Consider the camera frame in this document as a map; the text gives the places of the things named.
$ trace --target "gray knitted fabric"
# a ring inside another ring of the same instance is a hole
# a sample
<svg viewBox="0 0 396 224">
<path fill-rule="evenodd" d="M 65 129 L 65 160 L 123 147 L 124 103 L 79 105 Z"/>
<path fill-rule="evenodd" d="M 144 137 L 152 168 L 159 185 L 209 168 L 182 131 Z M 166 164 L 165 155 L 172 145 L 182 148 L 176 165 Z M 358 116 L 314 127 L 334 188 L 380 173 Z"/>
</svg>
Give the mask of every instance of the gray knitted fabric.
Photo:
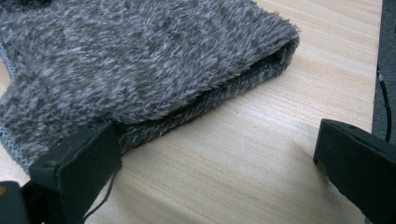
<svg viewBox="0 0 396 224">
<path fill-rule="evenodd" d="M 15 77 L 0 134 L 25 171 L 96 119 L 123 150 L 188 122 L 290 64 L 294 25 L 249 0 L 54 0 L 0 5 Z"/>
</svg>

